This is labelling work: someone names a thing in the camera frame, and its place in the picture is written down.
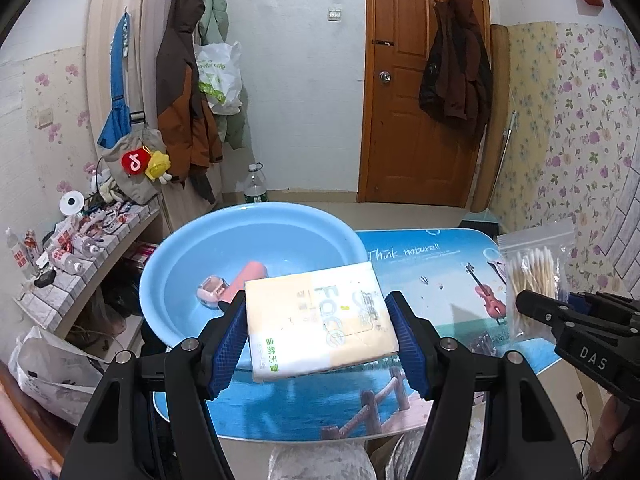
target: wooden fence illustration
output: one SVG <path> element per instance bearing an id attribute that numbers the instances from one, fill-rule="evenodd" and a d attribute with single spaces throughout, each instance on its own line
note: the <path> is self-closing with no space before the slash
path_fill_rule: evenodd
<path id="1" fill-rule="evenodd" d="M 404 412 L 409 409 L 409 398 L 404 390 L 404 372 L 398 366 L 389 368 L 391 380 L 378 393 L 371 390 L 363 390 L 360 392 L 360 402 L 362 408 L 349 420 L 343 427 L 323 426 L 320 428 L 320 438 L 322 440 L 335 440 L 338 438 L 347 438 L 362 422 L 367 430 L 368 435 L 382 433 L 382 422 L 380 421 L 380 413 L 378 405 L 385 400 L 391 392 L 395 392 L 396 401 L 398 402 L 398 410 Z"/>

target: light switch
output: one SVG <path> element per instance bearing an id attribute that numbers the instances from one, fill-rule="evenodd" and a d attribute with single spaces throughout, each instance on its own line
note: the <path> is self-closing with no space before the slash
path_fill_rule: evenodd
<path id="1" fill-rule="evenodd" d="M 342 9 L 327 9 L 326 18 L 330 22 L 339 22 L 342 19 Z"/>
<path id="2" fill-rule="evenodd" d="M 52 108 L 45 108 L 38 111 L 38 129 L 46 128 L 53 124 L 53 110 Z"/>

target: yellow plush toy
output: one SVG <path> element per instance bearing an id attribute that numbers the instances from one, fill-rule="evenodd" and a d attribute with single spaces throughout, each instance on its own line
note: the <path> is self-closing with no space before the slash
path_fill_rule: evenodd
<path id="1" fill-rule="evenodd" d="M 166 184 L 171 181 L 171 175 L 166 172 L 171 167 L 171 161 L 169 155 L 165 155 L 162 152 L 153 152 L 151 154 L 151 160 L 146 167 L 145 175 L 150 180 L 158 178 L 162 184 Z"/>

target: floor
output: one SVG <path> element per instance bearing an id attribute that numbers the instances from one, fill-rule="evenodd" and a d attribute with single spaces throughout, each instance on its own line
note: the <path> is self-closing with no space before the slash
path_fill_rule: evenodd
<path id="1" fill-rule="evenodd" d="M 327 211 L 356 230 L 453 228 L 460 224 L 466 213 L 463 209 L 453 207 L 401 204 L 307 202 L 305 205 Z M 571 441 L 584 438 L 587 425 L 576 398 L 581 387 L 574 368 L 560 361 L 542 372 L 540 380 L 554 406 L 562 414 L 562 423 Z M 592 437 L 591 424 L 589 432 Z M 236 478 L 266 480 L 273 445 L 226 438 L 220 441 Z M 581 446 L 575 447 L 578 452 L 581 450 Z"/>

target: tissue pack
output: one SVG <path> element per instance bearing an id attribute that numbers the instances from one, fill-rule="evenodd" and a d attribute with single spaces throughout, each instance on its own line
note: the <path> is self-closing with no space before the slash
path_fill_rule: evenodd
<path id="1" fill-rule="evenodd" d="M 254 381 L 367 363 L 398 352 L 370 262 L 246 283 Z"/>

